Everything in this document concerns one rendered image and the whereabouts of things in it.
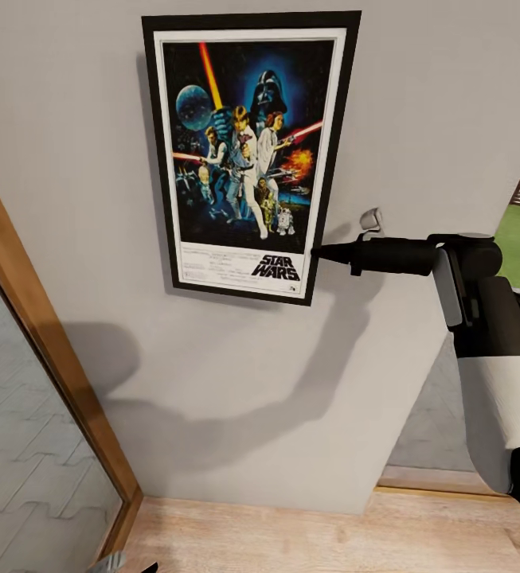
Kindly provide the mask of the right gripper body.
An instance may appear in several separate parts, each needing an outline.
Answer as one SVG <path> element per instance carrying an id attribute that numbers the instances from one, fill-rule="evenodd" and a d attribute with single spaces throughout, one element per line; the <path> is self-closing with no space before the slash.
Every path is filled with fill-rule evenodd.
<path id="1" fill-rule="evenodd" d="M 362 270 L 380 271 L 399 274 L 406 262 L 408 241 L 406 238 L 370 238 L 364 241 L 359 233 L 354 245 L 351 262 L 351 274 L 361 276 Z"/>

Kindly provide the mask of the poster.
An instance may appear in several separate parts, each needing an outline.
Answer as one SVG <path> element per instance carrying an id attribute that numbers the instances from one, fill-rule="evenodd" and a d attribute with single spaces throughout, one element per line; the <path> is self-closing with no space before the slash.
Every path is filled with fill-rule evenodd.
<path id="1" fill-rule="evenodd" d="M 173 288 L 311 305 L 361 18 L 141 16 Z"/>

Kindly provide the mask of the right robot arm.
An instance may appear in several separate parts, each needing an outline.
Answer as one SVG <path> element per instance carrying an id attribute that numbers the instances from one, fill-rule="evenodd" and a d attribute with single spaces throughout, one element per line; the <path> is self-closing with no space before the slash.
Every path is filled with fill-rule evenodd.
<path id="1" fill-rule="evenodd" d="M 311 255 L 362 270 L 433 273 L 448 330 L 454 333 L 466 442 L 479 476 L 520 503 L 520 294 L 496 276 L 501 248 L 486 233 L 385 236 L 380 207 L 360 218 L 365 233 Z"/>

